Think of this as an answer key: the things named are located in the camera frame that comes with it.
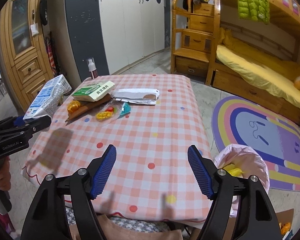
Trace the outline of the person left hand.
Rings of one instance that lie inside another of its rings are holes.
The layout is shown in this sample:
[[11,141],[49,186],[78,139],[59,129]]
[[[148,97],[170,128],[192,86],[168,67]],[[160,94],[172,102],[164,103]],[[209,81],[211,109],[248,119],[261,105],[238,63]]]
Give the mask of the person left hand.
[[9,191],[11,189],[10,158],[6,157],[0,168],[0,190]]

